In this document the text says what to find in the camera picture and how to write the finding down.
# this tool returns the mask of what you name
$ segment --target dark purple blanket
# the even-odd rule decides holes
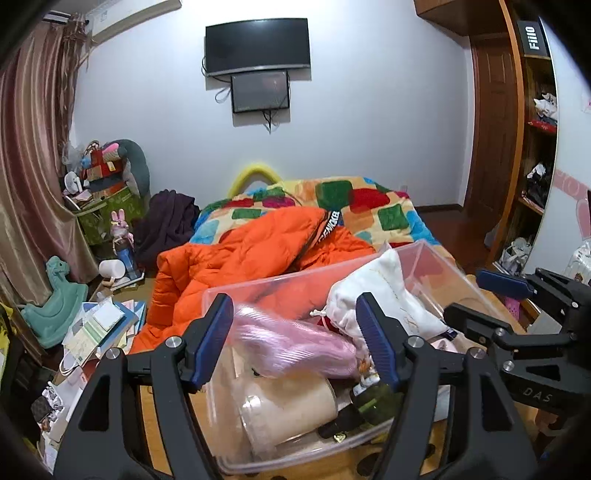
[[[135,260],[140,267],[156,268],[160,252],[189,241],[199,216],[195,199],[174,190],[163,190],[150,198],[148,213],[132,222]]]

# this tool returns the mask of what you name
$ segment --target air conditioner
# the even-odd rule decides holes
[[[92,40],[102,43],[150,18],[178,10],[181,0],[118,0],[99,5],[87,15]]]

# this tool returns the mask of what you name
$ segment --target pink bunny toy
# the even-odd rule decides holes
[[[134,236],[129,233],[129,225],[125,221],[125,211],[123,208],[119,209],[119,215],[113,210],[111,212],[111,219],[111,236],[113,237],[113,241],[117,238],[126,238],[133,247]]]

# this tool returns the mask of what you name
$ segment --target brown door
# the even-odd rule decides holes
[[[517,86],[509,38],[472,42],[475,130],[466,209],[485,230],[501,219],[515,155]]]

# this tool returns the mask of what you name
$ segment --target green storage box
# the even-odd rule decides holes
[[[125,211],[125,221],[130,225],[134,218],[144,216],[142,199],[131,193],[128,187],[104,200],[91,203],[75,214],[89,245],[111,240],[111,212],[117,212],[120,208]]]

